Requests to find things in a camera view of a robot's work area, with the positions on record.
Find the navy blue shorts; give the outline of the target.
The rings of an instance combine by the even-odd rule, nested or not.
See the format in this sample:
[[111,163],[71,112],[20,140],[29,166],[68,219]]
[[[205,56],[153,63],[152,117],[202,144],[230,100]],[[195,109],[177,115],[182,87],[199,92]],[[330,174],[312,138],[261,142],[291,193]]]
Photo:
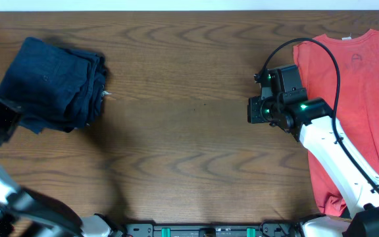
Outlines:
[[56,85],[53,79],[61,65],[63,49],[32,37],[21,45],[0,83],[0,98],[21,106],[22,119],[30,114],[30,107],[40,108],[49,104],[47,97],[54,98],[50,89]]

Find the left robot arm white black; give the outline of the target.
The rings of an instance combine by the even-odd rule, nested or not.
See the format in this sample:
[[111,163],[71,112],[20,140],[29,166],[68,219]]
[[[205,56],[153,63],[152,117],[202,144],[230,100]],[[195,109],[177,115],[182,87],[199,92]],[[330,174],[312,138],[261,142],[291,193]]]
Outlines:
[[[0,146],[18,126],[19,108],[0,99]],[[0,236],[9,236],[14,224],[26,218],[31,225],[23,236],[125,236],[127,230],[103,215],[81,218],[63,202],[17,184],[0,165]]]

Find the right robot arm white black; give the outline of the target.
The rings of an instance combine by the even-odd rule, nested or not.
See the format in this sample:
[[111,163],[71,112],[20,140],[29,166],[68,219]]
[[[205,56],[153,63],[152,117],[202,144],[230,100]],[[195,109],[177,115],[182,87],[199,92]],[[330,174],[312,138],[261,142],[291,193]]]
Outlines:
[[315,156],[345,201],[349,222],[311,217],[295,225],[295,235],[379,236],[379,175],[351,143],[325,100],[283,105],[274,97],[251,97],[247,120],[267,122],[291,134]]

